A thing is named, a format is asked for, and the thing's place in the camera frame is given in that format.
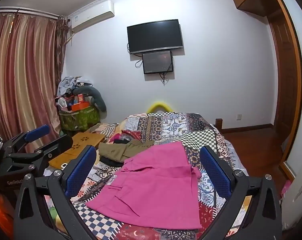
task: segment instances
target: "wall-mounted tv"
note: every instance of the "wall-mounted tv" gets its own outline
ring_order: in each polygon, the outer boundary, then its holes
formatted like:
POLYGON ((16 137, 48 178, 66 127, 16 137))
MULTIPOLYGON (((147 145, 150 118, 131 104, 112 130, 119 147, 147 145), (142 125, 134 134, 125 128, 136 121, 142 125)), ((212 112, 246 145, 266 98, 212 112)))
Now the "wall-mounted tv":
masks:
POLYGON ((178 20, 142 23, 127 27, 130 54, 183 48, 178 20))

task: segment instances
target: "orange box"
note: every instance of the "orange box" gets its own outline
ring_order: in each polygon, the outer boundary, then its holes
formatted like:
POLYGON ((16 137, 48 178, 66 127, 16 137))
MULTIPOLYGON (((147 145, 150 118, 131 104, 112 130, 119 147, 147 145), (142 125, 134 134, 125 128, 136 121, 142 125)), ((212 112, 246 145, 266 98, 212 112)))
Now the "orange box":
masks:
POLYGON ((87 107, 89 107, 89 106, 90 106, 90 103, 89 103, 89 102, 77 103, 77 104, 74 104, 74 105, 72 106, 72 111, 78 111, 78 110, 87 108, 87 107))

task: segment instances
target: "bed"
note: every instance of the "bed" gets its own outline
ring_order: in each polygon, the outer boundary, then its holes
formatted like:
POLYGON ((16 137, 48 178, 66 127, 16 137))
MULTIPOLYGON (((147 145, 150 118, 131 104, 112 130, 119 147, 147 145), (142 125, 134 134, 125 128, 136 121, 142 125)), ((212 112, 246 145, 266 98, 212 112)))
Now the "bed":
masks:
MULTIPOLYGON (((89 132, 105 134, 106 142, 117 133, 120 133, 123 138, 130 139, 128 134, 122 133, 123 130, 141 132, 142 142, 146 140, 154 140, 155 144, 182 142, 190 164, 198 167, 202 174, 198 183, 199 214, 202 229, 169 230, 139 227, 113 220, 91 210, 85 203, 96 197, 109 178, 119 169, 99 161, 93 166, 78 195, 71 199, 85 224, 97 238, 102 240, 196 240, 199 238, 225 203, 225 199, 221 198, 215 191, 210 178, 200 163, 199 150, 201 147, 209 145, 219 158, 225 160, 233 169, 241 169, 247 174, 232 144, 226 141, 213 125, 206 122, 201 115, 195 113, 135 114, 127 117, 120 124, 99 124, 91 128, 89 132)), ((249 202, 250 197, 246 197, 228 235, 238 230, 249 202)), ((58 216, 55 216, 55 220, 58 228, 63 231, 58 216)))

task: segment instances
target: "black cable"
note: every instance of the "black cable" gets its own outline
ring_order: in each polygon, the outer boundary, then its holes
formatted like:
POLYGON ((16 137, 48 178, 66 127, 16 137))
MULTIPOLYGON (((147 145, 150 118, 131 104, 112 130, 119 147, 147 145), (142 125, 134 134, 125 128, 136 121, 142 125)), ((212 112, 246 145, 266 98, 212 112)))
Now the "black cable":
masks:
POLYGON ((128 51, 128 53, 130 53, 130 49, 129 49, 129 43, 127 43, 126 47, 127 47, 127 51, 128 51))
POLYGON ((161 72, 161 73, 159 73, 160 77, 162 78, 163 84, 165 83, 165 75, 167 74, 167 72, 168 72, 169 68, 171 67, 171 65, 172 65, 172 67, 173 67, 173 62, 170 63, 170 65, 169 65, 169 67, 168 67, 168 69, 167 69, 166 72, 161 72))
POLYGON ((140 59, 138 62, 135 63, 135 67, 136 67, 136 68, 139 68, 139 67, 142 66, 142 64, 143 64, 143 61, 142 61, 142 59, 140 59))

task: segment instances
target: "small monitor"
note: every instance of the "small monitor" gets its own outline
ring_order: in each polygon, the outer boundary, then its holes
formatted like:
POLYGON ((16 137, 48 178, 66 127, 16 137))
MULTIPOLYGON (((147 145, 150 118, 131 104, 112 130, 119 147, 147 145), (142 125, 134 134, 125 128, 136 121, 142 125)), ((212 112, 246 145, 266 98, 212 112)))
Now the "small monitor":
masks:
POLYGON ((173 59, 170 50, 142 54, 144 74, 173 71, 173 59))

